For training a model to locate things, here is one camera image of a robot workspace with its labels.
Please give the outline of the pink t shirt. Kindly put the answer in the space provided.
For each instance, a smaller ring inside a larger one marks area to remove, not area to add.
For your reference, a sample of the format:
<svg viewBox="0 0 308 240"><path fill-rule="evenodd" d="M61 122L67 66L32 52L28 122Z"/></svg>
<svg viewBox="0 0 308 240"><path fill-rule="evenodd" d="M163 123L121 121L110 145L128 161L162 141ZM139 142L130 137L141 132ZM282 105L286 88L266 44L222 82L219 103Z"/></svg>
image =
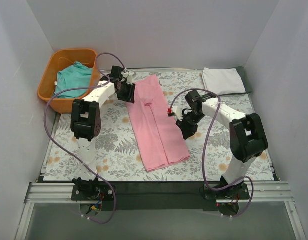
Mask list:
<svg viewBox="0 0 308 240"><path fill-rule="evenodd" d="M128 114L145 170L153 172L189 159L190 154L156 75L136 82Z"/></svg>

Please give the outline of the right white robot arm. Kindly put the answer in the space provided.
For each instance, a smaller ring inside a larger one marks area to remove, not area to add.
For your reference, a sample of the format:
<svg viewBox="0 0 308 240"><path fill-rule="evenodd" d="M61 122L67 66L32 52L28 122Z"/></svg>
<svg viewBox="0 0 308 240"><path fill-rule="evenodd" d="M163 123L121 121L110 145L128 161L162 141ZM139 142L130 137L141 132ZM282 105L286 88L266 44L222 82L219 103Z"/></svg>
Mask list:
<svg viewBox="0 0 308 240"><path fill-rule="evenodd" d="M176 119L183 139L196 133L198 123L205 116L211 117L211 126L218 122L229 131L232 158L228 168L216 186L212 187L207 182L204 184L209 193L231 199L242 188L251 164L268 148L261 119L256 113L245 114L230 108L211 91L206 90L204 95L199 94L199 88L183 92L188 108L180 110L171 104L167 110L167 115Z"/></svg>

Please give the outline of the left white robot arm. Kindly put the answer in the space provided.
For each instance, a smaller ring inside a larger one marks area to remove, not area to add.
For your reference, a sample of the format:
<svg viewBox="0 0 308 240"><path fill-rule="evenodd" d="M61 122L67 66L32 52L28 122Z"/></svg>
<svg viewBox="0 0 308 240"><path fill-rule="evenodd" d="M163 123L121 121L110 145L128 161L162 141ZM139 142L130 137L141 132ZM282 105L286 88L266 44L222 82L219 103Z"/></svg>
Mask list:
<svg viewBox="0 0 308 240"><path fill-rule="evenodd" d="M101 131L100 109L112 96L126 103L134 103L134 72L113 66L110 74L103 76L95 88L84 98L72 103L70 128L77 140L78 157L84 172L73 179L74 199L113 201L115 188L101 182L96 176L96 138Z"/></svg>

